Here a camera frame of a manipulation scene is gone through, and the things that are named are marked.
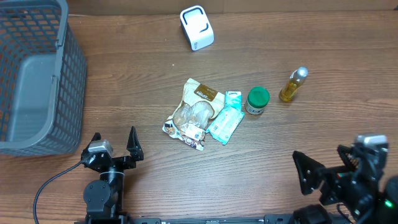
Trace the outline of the yellow oil bottle silver cap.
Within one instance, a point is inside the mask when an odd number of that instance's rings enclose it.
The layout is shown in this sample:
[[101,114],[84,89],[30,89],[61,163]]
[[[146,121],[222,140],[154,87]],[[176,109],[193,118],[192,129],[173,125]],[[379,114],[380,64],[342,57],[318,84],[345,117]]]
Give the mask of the yellow oil bottle silver cap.
[[308,76],[308,69],[300,67],[296,69],[289,77],[286,85],[279,92],[279,99],[284,102],[293,100],[297,90],[304,84]]

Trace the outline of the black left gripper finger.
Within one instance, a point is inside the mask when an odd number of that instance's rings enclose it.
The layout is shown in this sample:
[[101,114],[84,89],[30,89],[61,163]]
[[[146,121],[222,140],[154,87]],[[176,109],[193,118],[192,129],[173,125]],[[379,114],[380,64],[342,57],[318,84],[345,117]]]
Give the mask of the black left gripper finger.
[[130,156],[133,157],[135,161],[144,160],[144,152],[137,138],[137,132],[134,126],[131,127],[126,149],[130,152]]
[[101,140],[101,134],[100,133],[95,133],[88,145],[90,145],[92,142],[98,141],[98,140]]

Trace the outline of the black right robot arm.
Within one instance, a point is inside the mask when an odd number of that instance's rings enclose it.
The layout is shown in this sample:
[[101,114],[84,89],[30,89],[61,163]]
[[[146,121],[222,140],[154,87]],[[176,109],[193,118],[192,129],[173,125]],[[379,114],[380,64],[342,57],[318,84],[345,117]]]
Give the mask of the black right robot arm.
[[384,174],[389,145],[356,142],[339,145],[342,166],[327,168],[302,152],[292,154],[297,168],[301,193],[321,192],[319,205],[296,211],[302,223],[316,223],[326,217],[326,205],[344,205],[356,223],[397,223],[397,177],[392,177],[383,192],[379,181]]

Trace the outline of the white labelled snack packet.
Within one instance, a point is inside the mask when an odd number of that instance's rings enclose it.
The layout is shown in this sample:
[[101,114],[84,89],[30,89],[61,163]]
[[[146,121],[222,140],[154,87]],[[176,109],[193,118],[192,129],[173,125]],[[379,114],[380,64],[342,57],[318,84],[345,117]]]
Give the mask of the white labelled snack packet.
[[178,128],[176,125],[174,125],[172,120],[168,120],[164,123],[162,130],[171,138],[179,139],[196,150],[204,150],[206,135],[204,129],[196,127],[190,123],[185,123]]

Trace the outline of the green lid white jar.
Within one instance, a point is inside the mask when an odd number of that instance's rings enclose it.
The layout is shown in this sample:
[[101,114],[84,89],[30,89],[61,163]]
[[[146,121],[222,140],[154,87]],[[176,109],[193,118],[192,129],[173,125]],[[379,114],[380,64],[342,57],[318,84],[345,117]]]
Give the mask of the green lid white jar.
[[270,94],[265,88],[254,87],[246,98],[245,109],[249,114],[260,115],[265,110],[269,100]]

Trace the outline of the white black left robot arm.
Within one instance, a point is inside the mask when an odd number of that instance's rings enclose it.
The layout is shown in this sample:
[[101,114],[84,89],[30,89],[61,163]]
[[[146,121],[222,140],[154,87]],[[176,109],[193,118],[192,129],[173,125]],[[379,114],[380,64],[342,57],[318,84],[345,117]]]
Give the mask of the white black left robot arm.
[[113,157],[109,141],[95,133],[82,151],[82,164],[99,173],[99,179],[90,182],[83,191],[86,203],[85,223],[132,223],[131,216],[123,210],[124,171],[136,168],[144,159],[135,127],[129,133],[127,156]]

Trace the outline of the teal snack packet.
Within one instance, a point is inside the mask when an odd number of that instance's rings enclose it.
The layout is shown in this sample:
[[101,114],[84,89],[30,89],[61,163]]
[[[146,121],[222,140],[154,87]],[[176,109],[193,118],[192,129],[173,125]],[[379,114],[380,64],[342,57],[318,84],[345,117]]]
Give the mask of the teal snack packet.
[[226,145],[243,118],[244,113],[241,110],[227,105],[209,125],[206,133],[210,133],[213,139]]

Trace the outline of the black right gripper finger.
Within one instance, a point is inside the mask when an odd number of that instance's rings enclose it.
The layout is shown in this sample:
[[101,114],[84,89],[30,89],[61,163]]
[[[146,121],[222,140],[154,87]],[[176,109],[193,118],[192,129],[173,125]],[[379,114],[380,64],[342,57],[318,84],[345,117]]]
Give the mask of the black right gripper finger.
[[294,151],[292,157],[297,168],[301,193],[303,195],[311,194],[319,188],[326,167],[299,151]]
[[353,156],[352,147],[339,145],[337,147],[337,152],[348,170],[356,170],[358,168],[358,160]]

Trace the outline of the brown snack packet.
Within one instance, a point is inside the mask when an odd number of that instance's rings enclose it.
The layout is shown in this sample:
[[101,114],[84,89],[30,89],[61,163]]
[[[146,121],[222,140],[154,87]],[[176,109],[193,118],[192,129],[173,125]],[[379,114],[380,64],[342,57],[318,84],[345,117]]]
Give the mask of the brown snack packet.
[[209,120],[215,119],[224,108],[224,94],[189,78],[183,86],[183,95],[168,120],[182,130],[188,124],[205,129]]

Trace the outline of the green white Kleenex tissue pack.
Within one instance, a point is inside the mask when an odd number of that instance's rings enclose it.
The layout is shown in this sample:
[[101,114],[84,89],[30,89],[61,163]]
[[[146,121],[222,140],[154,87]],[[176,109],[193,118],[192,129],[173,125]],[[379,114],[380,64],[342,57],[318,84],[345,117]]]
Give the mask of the green white Kleenex tissue pack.
[[242,107],[242,93],[240,91],[226,91],[224,103],[239,111]]

